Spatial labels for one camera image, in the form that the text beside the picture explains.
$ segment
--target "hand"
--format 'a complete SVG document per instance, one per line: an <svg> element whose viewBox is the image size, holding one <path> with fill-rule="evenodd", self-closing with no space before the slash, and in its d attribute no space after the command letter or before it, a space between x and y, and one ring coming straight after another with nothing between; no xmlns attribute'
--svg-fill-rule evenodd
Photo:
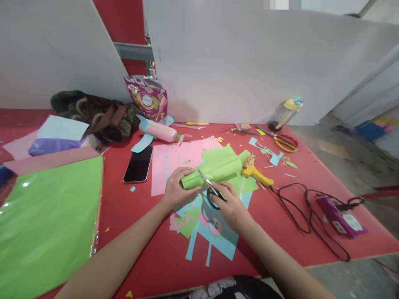
<svg viewBox="0 0 399 299"><path fill-rule="evenodd" d="M211 194L211 199L220 208L220 214L224 221L232 230L245 238L246 236L244 235L246 232L251 232L256 222L249 214L242 201L238 198L233 185L227 182L222 182L220 184L212 182L212 186L222 193L223 197L226 199L226 201L224 201Z"/></svg>
<svg viewBox="0 0 399 299"><path fill-rule="evenodd" d="M201 187L184 190L179 184L180 180L184 176L194 172L194 170L195 168L191 167L179 167L167 179L165 194L163 195L161 202L166 204L169 211L173 210L174 207L178 206L186 199L198 195Z"/></svg>

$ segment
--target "black cable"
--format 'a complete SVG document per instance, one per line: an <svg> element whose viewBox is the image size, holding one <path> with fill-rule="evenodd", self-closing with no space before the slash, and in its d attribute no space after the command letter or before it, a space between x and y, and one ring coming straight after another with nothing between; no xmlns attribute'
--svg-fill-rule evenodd
<svg viewBox="0 0 399 299"><path fill-rule="evenodd" d="M306 218L306 215L304 214L304 212L303 212L300 208L298 208L298 206L297 206L296 204L294 204L294 203L293 203L292 201L290 201L288 198L286 198L286 197L284 197L284 196L281 195L281 190L286 189L286 188L288 188L288 187L291 187L291 186L293 186L293 185L299 185L299 186L302 186L303 188L305 188L305 191L304 191L304 199L305 199L305 202L306 202L307 207L308 207L309 210L310 210L309 219ZM316 192L316 193L320 193L320 194L326 195L326 196L328 196L328 197L330 197L330 198L332 198L332 199L335 199L336 201L338 201L338 202L340 202L340 203L342 204L342 205L337 205L337 206L336 206L336 207L341 207L341 209L340 209L341 211L347 211L348 209L353 209L354 207L363 204L364 201L365 201L363 198L361 198L361 197L354 197L354 198L349 199L347 203L344 203L344 202L342 202L341 200L337 199L336 197L333 197L333 196L331 196L331 195L329 195L329 194L327 194L327 193L324 193L324 192L321 192L321 191L317 191L317 190L308 189L308 188L306 188L306 186L305 186L304 184L301 184L301 183L293 183L293 184L289 184L289 185L287 185L287 186L281 187L281 188L278 190L278 193L277 193L276 191L274 191L274 189L273 189L272 186L269 186L269 188L270 188L270 190L271 190L275 195L277 195L278 198L281 200L282 204L284 205L284 207L286 208L286 210L287 210L288 213L290 214L290 216L291 216L292 220L294 221L295 225L296 225L301 231L303 231L303 232L306 233L306 234L310 234L310 233L312 232L312 229L313 229L314 232L316 232L317 236L324 242L324 244L326 244L326 246L330 249L330 251L331 251L332 253L334 253L334 255L335 255L336 257L338 257L340 260L342 260L342 261L344 261L344 262L349 262L349 261L350 261L350 255L349 255L349 253L345 250L345 248L344 248L342 245L340 245L340 243L338 243L337 241L335 241L334 238L327 232L327 230L326 230L326 228L325 228L325 226L324 226L323 220L322 220L322 219L320 218L320 216L313 210L313 208L312 208L312 206L311 206L311 204L310 204L310 201L309 201L309 199L308 199L308 193L309 193L309 192ZM303 217L303 219L305 220L306 224L308 225L308 229L307 229L307 230L304 229L304 228L302 228L302 227L299 225L298 221L295 219L294 215L292 214L292 212L291 212L290 209L287 207L287 205L286 205L286 203L285 203L284 201L289 202L291 205L294 206L294 208L296 208L296 209L300 212L300 214L302 215L302 217ZM321 236L321 234L319 234L319 232L315 229L315 226L314 226L314 224L313 224L313 216L314 216L314 215L317 217L317 219L318 219L319 222L321 223L321 226L322 226L324 232L326 233L326 235L327 235L332 241L334 241L335 244L337 244L337 245L344 251L344 253L345 253L345 255L346 255L346 258L342 258L338 253L336 253L336 252L331 248L331 246L327 243L327 241Z"/></svg>

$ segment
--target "red wall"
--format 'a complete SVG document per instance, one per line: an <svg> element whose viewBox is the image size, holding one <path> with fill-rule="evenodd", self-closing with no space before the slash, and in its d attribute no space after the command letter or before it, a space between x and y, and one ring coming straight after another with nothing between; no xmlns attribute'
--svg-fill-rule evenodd
<svg viewBox="0 0 399 299"><path fill-rule="evenodd" d="M93 0L113 42L146 44L142 0ZM122 60L129 75L147 75L147 64Z"/></svg>

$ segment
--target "smartphone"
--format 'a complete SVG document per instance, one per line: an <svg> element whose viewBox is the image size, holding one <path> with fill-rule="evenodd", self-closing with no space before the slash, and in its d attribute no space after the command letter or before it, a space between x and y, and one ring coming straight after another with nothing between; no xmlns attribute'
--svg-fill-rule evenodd
<svg viewBox="0 0 399 299"><path fill-rule="evenodd" d="M151 146L146 147L140 153L132 152L132 157L130 158L128 168L123 177L123 182L140 183L146 181L152 156L153 147Z"/></svg>

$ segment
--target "camouflage bag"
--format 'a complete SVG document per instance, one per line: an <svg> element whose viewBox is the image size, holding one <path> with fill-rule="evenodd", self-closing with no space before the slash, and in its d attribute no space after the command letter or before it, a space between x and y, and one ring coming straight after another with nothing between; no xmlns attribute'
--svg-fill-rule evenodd
<svg viewBox="0 0 399 299"><path fill-rule="evenodd" d="M88 123L85 135L95 134L117 143L125 141L140 123L136 114L143 115L133 103L123 104L78 90L61 91L52 96L50 103L58 116Z"/></svg>

